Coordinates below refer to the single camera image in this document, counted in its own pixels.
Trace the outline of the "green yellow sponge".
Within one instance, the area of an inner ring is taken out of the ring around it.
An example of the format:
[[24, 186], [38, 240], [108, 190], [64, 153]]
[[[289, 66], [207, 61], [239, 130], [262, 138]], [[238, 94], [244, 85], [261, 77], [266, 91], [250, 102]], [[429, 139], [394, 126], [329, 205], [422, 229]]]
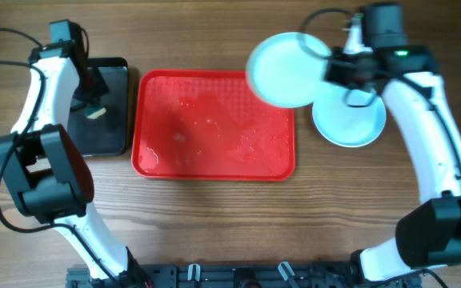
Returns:
[[90, 120], [95, 120], [106, 113], [104, 106], [87, 107], [84, 111], [84, 116]]

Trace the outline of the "light blue plate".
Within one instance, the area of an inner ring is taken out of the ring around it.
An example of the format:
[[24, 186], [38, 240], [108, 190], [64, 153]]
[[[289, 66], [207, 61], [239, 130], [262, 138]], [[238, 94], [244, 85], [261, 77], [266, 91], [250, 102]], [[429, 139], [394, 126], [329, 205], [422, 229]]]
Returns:
[[383, 132], [387, 110], [375, 90], [331, 87], [312, 105], [317, 131], [329, 142], [346, 148], [372, 143]]
[[324, 82], [330, 48], [299, 32], [276, 34], [259, 43], [246, 65], [247, 84], [262, 101], [297, 108], [331, 89]]

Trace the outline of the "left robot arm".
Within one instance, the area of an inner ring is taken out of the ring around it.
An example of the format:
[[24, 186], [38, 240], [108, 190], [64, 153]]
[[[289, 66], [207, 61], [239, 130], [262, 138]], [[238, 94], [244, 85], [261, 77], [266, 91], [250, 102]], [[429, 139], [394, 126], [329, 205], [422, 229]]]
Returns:
[[30, 88], [0, 137], [0, 186], [40, 230], [56, 230], [87, 265], [88, 287], [148, 287], [150, 277], [94, 206], [86, 157], [120, 155], [128, 142], [129, 71], [123, 58], [91, 58], [86, 31], [50, 24], [27, 61]]

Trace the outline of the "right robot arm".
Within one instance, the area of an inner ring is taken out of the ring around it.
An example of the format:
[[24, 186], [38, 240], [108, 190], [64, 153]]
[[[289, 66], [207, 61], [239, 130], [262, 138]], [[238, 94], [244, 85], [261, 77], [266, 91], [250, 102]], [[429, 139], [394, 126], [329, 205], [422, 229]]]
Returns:
[[420, 205], [392, 239], [354, 255], [361, 282], [380, 284], [419, 270], [461, 264], [461, 135], [443, 77], [428, 48], [408, 42], [401, 6], [361, 6], [347, 45], [331, 56], [327, 81], [351, 88], [381, 82], [415, 168]]

